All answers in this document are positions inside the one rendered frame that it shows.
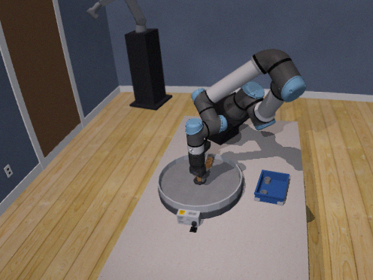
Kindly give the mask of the blue plastic crate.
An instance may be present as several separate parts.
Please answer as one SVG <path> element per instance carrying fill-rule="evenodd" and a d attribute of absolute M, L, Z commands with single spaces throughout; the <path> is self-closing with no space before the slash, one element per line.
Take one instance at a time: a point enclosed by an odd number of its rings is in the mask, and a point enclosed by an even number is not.
<path fill-rule="evenodd" d="M 290 174 L 286 173 L 262 170 L 254 192 L 255 196 L 253 201 L 283 205 L 289 176 Z M 271 178 L 270 184 L 264 183 L 265 177 Z M 261 190 L 266 190 L 267 194 L 260 193 Z"/>

